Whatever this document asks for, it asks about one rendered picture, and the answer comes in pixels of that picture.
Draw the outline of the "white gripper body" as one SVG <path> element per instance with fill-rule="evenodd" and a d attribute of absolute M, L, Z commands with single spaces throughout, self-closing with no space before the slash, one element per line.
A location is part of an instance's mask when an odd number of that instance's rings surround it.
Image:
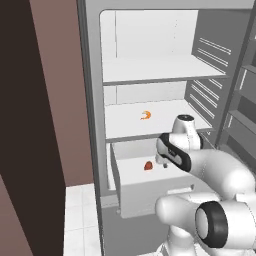
<path fill-rule="evenodd" d="M 157 164 L 162 165 L 164 168 L 168 167 L 169 160 L 166 158 L 163 158 L 161 155 L 156 154 L 155 161 Z"/>

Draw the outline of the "white fridge drawer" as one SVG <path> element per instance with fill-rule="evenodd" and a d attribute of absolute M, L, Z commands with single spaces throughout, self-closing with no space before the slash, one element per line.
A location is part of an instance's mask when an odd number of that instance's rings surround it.
<path fill-rule="evenodd" d="M 190 193 L 212 192 L 203 181 L 170 163 L 167 168 L 157 164 L 156 139 L 110 143 L 110 163 L 122 218 L 155 213 L 155 202 L 170 189 L 194 184 Z M 147 161 L 153 169 L 144 170 Z"/>

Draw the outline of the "white fridge shelf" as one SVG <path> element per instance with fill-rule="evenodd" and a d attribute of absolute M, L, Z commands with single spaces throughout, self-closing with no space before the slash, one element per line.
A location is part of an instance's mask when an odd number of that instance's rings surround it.
<path fill-rule="evenodd" d="M 221 69 L 193 55 L 109 60 L 103 62 L 102 71 L 104 86 L 227 77 Z"/>
<path fill-rule="evenodd" d="M 145 110 L 151 112 L 151 118 L 141 120 Z M 106 140 L 156 138 L 164 132 L 171 132 L 175 118 L 181 114 L 195 118 L 198 132 L 213 130 L 212 125 L 185 100 L 120 104 L 105 107 Z"/>

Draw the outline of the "grey fridge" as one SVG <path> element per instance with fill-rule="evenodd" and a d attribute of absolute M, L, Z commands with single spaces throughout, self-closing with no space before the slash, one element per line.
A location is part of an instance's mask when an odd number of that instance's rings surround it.
<path fill-rule="evenodd" d="M 216 149 L 254 0 L 77 0 L 93 174 L 103 256 L 156 256 L 169 226 L 156 212 L 122 218 L 105 127 L 110 105 L 185 100 L 213 130 L 198 132 Z M 115 59 L 193 55 L 226 78 L 103 85 Z"/>

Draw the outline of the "grey fridge door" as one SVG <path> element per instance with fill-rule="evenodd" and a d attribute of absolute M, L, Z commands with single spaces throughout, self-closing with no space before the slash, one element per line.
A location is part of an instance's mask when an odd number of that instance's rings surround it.
<path fill-rule="evenodd" d="M 256 173 L 256 0 L 216 147 L 235 156 Z"/>

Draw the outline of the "brown tall cabinet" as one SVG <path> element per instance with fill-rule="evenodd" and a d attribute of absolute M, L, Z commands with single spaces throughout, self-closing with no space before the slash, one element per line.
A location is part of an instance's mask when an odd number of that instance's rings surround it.
<path fill-rule="evenodd" d="M 0 0 L 0 256 L 62 256 L 67 187 L 93 180 L 76 0 Z"/>

